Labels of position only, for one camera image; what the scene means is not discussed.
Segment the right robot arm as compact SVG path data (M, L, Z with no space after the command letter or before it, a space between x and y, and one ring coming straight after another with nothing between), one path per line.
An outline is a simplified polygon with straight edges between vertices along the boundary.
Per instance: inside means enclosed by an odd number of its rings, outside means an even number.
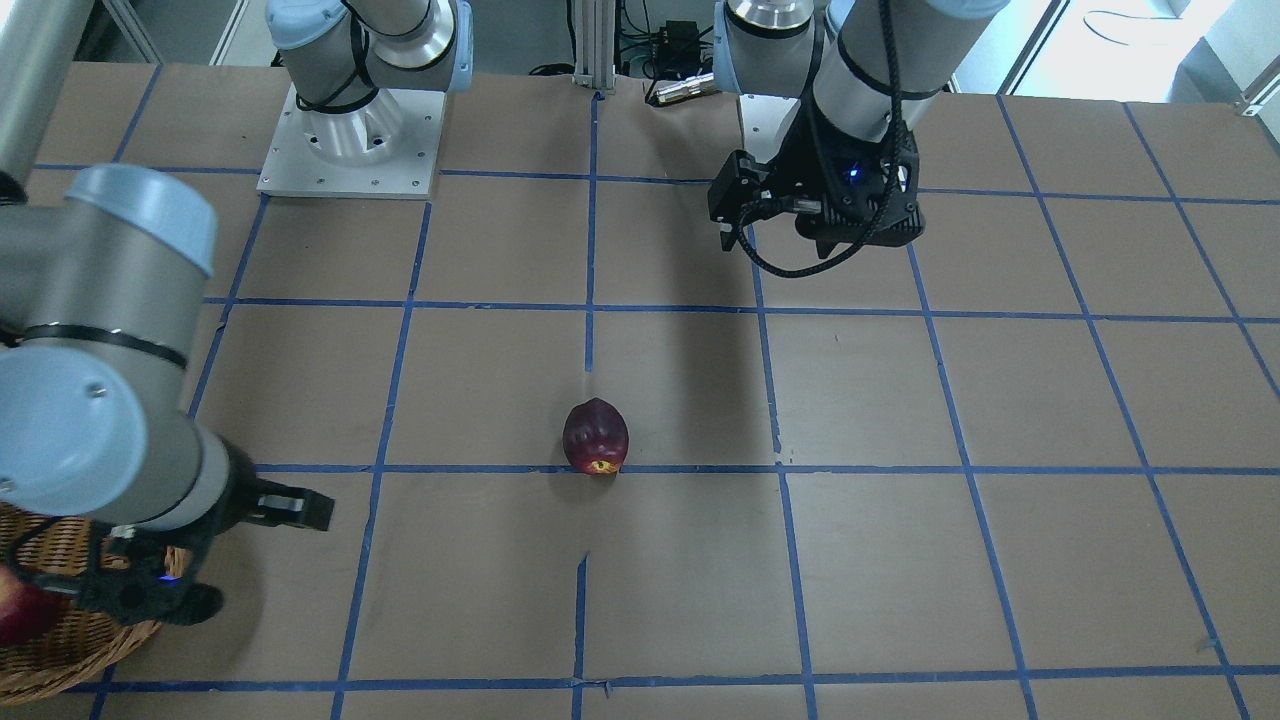
M86 568L15 575L122 625L195 625L197 582L238 523L325 530L333 501L257 477L179 407L218 219L196 190L119 163L79 170L58 208L27 181L88 1L3 6L3 501L90 521ZM270 1L292 90L259 190L296 199L425 199L444 101L471 85L466 1Z

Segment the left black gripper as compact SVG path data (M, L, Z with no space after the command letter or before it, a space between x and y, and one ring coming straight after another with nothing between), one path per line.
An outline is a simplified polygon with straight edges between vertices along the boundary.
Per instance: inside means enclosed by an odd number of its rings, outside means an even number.
M728 155L708 190L708 215L730 251L749 245L750 224L776 217L772 195L801 199L796 231L822 259L841 243L897 249L923 233L919 169L911 131L879 141L845 135L805 95L772 161L746 150Z

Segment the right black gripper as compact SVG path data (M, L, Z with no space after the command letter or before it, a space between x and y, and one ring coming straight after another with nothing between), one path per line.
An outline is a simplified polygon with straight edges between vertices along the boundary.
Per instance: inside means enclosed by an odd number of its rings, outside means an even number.
M223 591L198 580L215 538L224 530L241 519L259 527L329 530L334 498L315 489L256 480L250 456L236 446L229 447L228 459L227 489L187 527L137 529L131 538L111 539L108 524L92 520L86 565L76 577L76 607L104 614L123 626L151 621L193 626L216 616L225 603Z

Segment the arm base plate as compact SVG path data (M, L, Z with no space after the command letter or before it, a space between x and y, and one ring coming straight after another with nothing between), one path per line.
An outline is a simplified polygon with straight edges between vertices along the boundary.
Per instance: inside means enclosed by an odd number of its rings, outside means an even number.
M428 201L448 96L384 88L343 115L305 111L291 90L256 188L271 197Z
M739 97L742 149L755 161L768 163L780 151L792 124L800 101L797 97L776 97L748 94Z

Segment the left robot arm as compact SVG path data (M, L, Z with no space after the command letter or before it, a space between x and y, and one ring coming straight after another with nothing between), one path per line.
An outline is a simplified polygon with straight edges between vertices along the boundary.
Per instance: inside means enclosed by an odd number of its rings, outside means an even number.
M920 237L920 156L914 129L954 72L1006 8L1002 1L719 1L716 86L794 100L780 145L760 159L732 151L707 195L724 251L758 222L788 215L823 272L865 247Z

